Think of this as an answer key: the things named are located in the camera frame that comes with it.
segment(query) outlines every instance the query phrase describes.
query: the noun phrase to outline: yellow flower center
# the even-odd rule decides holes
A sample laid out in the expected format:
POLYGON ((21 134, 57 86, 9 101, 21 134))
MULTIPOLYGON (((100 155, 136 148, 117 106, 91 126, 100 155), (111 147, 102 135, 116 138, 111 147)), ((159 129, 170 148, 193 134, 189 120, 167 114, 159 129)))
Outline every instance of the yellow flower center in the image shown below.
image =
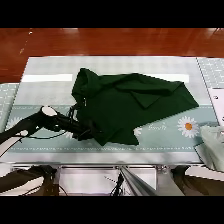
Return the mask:
POLYGON ((191 130, 191 129, 192 129, 192 124, 190 124, 190 123, 186 123, 186 124, 185 124, 185 128, 186 128, 187 130, 191 130))

